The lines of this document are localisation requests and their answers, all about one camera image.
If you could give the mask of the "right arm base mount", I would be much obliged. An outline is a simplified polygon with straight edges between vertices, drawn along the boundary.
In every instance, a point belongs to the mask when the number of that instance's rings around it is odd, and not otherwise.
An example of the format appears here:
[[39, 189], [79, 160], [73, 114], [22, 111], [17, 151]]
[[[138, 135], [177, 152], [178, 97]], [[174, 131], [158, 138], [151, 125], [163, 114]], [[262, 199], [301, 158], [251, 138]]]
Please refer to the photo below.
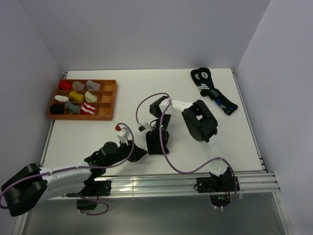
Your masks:
[[198, 177], [194, 190], [198, 193], [209, 193], [212, 205], [224, 209], [232, 201], [231, 194], [236, 195], [240, 190], [240, 186], [237, 177], [232, 174], [227, 173], [225, 176], [211, 174], [210, 177]]

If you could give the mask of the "orange compartment tray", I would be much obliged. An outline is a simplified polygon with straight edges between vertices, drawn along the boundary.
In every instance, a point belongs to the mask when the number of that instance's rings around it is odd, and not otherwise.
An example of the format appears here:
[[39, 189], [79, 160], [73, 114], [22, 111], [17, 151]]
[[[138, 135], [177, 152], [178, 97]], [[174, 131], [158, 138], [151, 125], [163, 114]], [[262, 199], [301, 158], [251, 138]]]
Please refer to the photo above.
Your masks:
[[62, 79], [48, 115], [52, 120], [112, 120], [116, 80]]

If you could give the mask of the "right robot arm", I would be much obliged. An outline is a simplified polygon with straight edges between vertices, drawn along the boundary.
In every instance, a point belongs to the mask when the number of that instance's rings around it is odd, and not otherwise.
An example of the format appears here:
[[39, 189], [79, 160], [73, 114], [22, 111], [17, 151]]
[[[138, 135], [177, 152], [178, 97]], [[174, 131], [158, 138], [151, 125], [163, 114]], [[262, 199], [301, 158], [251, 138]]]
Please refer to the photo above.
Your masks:
[[[170, 167], [180, 174], [193, 174], [208, 166], [210, 176], [213, 177], [212, 187], [218, 191], [224, 190], [229, 180], [235, 178], [232, 167], [223, 158], [218, 145], [218, 122], [202, 100], [192, 103], [162, 96], [150, 105], [149, 112], [156, 117], [156, 125], [146, 133], [148, 154], [163, 155]], [[205, 153], [210, 157], [210, 160], [192, 171], [178, 170], [167, 157], [169, 150], [166, 144], [170, 137], [167, 128], [172, 116], [184, 120], [191, 137], [201, 144]]]

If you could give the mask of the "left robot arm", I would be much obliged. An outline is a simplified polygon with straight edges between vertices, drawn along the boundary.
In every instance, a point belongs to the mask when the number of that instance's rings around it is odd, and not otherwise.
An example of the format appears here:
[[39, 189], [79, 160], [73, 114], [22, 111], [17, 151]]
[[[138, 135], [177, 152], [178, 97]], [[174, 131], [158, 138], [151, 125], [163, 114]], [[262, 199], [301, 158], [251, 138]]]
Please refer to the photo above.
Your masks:
[[1, 186], [1, 199], [12, 217], [33, 209], [39, 202], [63, 194], [91, 195], [95, 179], [127, 161], [133, 154], [133, 141], [117, 145], [107, 142], [82, 162], [66, 167], [40, 168], [28, 164]]

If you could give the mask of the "red white striped sock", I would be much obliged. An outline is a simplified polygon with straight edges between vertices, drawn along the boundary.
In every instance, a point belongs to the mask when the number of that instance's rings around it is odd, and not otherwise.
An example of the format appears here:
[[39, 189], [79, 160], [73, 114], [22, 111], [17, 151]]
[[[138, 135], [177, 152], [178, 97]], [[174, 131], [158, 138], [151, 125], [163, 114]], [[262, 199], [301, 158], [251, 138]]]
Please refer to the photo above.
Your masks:
[[80, 108], [80, 114], [81, 115], [94, 115], [96, 110], [95, 104], [91, 103], [82, 103], [81, 108]]

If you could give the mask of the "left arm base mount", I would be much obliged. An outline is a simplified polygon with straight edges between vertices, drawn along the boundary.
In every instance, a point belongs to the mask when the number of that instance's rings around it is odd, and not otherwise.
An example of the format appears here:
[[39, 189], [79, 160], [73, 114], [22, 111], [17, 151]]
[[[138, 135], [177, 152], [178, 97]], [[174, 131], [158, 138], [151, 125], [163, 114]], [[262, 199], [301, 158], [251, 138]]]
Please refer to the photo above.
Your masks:
[[[76, 207], [77, 210], [89, 216], [96, 216], [105, 214], [109, 210], [109, 205], [104, 201], [100, 200], [101, 196], [109, 196], [111, 192], [110, 180], [105, 181], [93, 181], [89, 184], [86, 184], [85, 187], [78, 193], [68, 193], [66, 197], [76, 197]], [[98, 205], [104, 205], [106, 209], [103, 212], [91, 213], [96, 209]]]

